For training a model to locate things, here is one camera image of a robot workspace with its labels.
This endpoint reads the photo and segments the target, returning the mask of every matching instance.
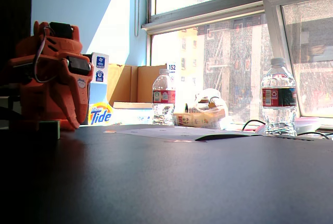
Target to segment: red bottle label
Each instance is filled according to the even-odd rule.
[[[175,103],[176,92],[174,90],[154,90],[152,103]]]
[[[286,107],[296,106],[296,89],[262,89],[262,106]]]

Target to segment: bottle cap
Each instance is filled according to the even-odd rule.
[[[281,57],[271,59],[271,65],[278,65],[278,64],[285,64],[285,63],[286,63],[286,61]]]
[[[160,74],[169,74],[170,70],[168,69],[160,69]]]

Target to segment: open window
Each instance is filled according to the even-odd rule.
[[[333,125],[333,0],[263,0],[273,54],[297,84],[300,116]]]

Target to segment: box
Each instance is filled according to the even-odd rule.
[[[159,76],[161,66],[130,66],[109,64],[107,100],[115,102],[151,103],[152,84]]]
[[[137,101],[138,67],[130,65],[109,64],[107,100],[111,106],[114,102]]]
[[[221,120],[225,117],[224,109],[207,110],[203,113],[174,113],[175,126],[222,129]]]
[[[116,124],[152,124],[153,110],[151,103],[120,103],[113,105]]]
[[[137,102],[152,103],[152,84],[160,75],[160,69],[166,69],[167,65],[141,66],[137,74]]]

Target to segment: dark background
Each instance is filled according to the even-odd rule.
[[[31,0],[0,0],[1,57],[0,69],[15,56],[15,45],[30,36]]]

